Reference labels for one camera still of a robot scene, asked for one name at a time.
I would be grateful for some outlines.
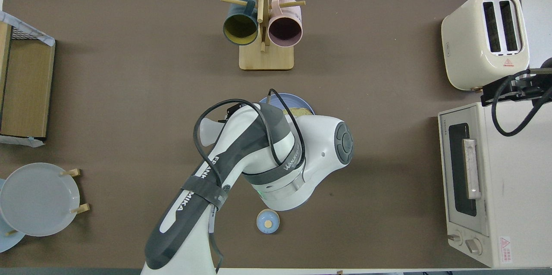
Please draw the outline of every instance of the mug rack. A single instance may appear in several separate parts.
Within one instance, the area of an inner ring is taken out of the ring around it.
[[[221,0],[223,2],[246,6],[243,0]],[[283,3],[280,6],[304,6],[305,0]],[[240,68],[242,70],[290,70],[294,65],[293,47],[280,47],[270,43],[268,38],[268,20],[270,18],[269,0],[257,0],[256,8],[259,33],[251,44],[240,46]]]

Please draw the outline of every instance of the warning label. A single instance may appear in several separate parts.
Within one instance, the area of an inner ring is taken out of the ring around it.
[[[513,263],[512,261],[512,243],[509,236],[499,237],[500,262]]]

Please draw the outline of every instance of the blue bowl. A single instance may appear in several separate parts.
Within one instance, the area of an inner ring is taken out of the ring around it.
[[[301,97],[289,94],[289,93],[280,93],[280,96],[282,97],[282,100],[284,100],[285,104],[288,105],[288,108],[306,108],[308,109],[312,114],[314,114],[314,110],[312,110],[311,106]],[[260,103],[266,103],[267,98],[264,97],[262,100],[259,101]],[[276,95],[272,94],[270,96],[270,104],[272,106],[276,106],[280,108],[281,110],[285,110],[284,105],[282,105],[282,102],[276,97]]]

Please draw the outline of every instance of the pink mug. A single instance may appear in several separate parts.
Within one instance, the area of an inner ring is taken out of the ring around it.
[[[295,0],[272,0],[268,38],[280,47],[293,47],[303,37],[301,8],[299,6],[280,8],[280,5],[286,2],[295,2]]]

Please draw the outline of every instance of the wooden box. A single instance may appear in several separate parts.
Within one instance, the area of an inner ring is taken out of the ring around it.
[[[47,133],[55,40],[0,12],[0,143],[38,147]]]

